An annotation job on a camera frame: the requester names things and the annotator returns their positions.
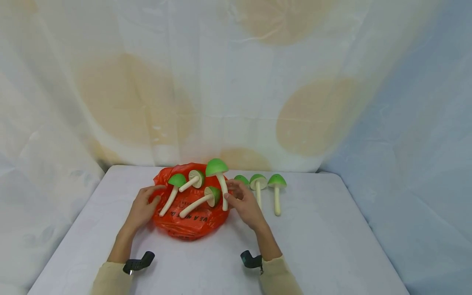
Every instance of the orange plastic bag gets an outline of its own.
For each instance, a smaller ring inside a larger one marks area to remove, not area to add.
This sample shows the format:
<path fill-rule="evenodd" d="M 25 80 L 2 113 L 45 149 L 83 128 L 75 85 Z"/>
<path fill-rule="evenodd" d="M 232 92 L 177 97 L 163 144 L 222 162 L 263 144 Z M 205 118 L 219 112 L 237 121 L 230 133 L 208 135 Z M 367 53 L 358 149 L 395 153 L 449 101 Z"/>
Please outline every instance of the orange plastic bag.
<path fill-rule="evenodd" d="M 167 188 L 163 194 L 162 191 L 156 191 L 150 198 L 150 201 L 152 201 L 156 195 L 162 194 L 152 219 L 154 224 L 158 228 L 166 230 L 169 236 L 186 241 L 197 240 L 219 228 L 228 218 L 229 211 L 223 211 L 222 208 L 223 196 L 220 197 L 218 204 L 214 208 L 205 202 L 190 212 L 186 218 L 182 219 L 179 217 L 179 213 L 183 209 L 203 197 L 205 187 L 214 186 L 221 189 L 215 176 L 206 177 L 201 188 L 197 189 L 192 186 L 183 193 L 178 193 L 166 214 L 163 217 L 159 216 L 160 210 L 164 207 L 172 192 L 173 186 L 167 184 L 169 178 L 174 174 L 182 173 L 188 181 L 188 173 L 191 170 L 200 170 L 205 173 L 205 169 L 205 164 L 189 163 L 177 165 L 162 169 L 154 178 L 156 185 L 165 185 Z"/>

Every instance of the left hand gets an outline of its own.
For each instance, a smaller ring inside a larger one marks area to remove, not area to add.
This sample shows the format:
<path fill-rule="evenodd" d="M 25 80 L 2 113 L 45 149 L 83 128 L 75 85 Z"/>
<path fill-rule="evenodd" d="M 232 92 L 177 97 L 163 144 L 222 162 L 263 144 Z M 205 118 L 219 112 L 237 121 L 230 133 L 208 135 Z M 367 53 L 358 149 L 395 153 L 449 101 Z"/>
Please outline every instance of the left hand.
<path fill-rule="evenodd" d="M 158 195 L 151 203 L 149 203 L 149 197 L 154 193 L 154 191 L 163 190 L 165 188 L 165 185 L 155 185 L 140 189 L 136 199 L 133 201 L 133 205 L 131 206 L 128 218 L 126 218 L 123 227 L 132 231 L 137 231 L 140 227 L 148 223 L 154 215 L 154 211 L 160 201 L 160 196 Z"/>

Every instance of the black wrist strap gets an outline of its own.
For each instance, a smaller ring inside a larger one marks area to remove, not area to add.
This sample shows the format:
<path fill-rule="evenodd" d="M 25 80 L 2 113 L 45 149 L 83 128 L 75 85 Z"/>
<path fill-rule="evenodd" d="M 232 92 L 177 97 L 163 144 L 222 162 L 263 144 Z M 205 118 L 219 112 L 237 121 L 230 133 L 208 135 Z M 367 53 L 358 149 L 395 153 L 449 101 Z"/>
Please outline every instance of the black wrist strap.
<path fill-rule="evenodd" d="M 154 260 L 154 256 L 154 253 L 147 251 L 144 253 L 141 259 L 128 259 L 125 266 L 123 267 L 123 271 L 126 274 L 131 275 L 136 270 L 145 269 L 151 265 L 152 260 Z"/>
<path fill-rule="evenodd" d="M 251 255 L 251 252 L 249 250 L 246 250 L 241 253 L 241 260 L 243 261 L 243 264 L 245 267 L 249 269 L 255 269 L 257 267 L 261 268 L 261 273 L 263 272 L 262 270 L 262 256 L 258 255 L 256 257 L 253 257 Z"/>

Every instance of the white cloth backdrop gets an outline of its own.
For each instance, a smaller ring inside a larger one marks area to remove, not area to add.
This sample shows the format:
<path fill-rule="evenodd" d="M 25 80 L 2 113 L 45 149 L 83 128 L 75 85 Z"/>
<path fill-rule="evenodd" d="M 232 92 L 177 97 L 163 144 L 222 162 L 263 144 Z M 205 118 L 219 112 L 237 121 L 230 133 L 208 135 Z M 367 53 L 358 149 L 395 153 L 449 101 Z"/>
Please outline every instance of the white cloth backdrop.
<path fill-rule="evenodd" d="M 97 163 L 316 171 L 439 4 L 1 1 L 0 259 L 24 264 L 0 288 L 31 286 Z"/>
<path fill-rule="evenodd" d="M 471 14 L 444 7 L 322 166 L 412 295 L 472 294 Z"/>

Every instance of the hand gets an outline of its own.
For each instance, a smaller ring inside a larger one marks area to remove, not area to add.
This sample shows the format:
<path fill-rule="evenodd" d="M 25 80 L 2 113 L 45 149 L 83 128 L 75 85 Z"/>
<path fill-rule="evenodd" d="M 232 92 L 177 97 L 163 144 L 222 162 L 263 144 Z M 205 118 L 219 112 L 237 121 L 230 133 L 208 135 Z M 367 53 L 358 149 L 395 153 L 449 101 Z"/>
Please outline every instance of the hand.
<path fill-rule="evenodd" d="M 131 206 L 128 218 L 126 218 L 123 227 L 134 232 L 148 223 L 154 215 L 157 204 L 160 201 L 160 196 L 156 196 L 154 200 L 149 203 L 149 197 L 154 193 L 154 191 L 165 188 L 165 185 L 155 185 L 140 189 L 136 199 L 133 201 L 133 205 Z"/>
<path fill-rule="evenodd" d="M 226 185 L 228 190 L 233 191 L 233 195 L 225 194 L 223 197 L 236 209 L 244 223 L 256 232 L 267 227 L 264 215 L 249 188 L 241 181 L 234 179 L 227 180 Z"/>

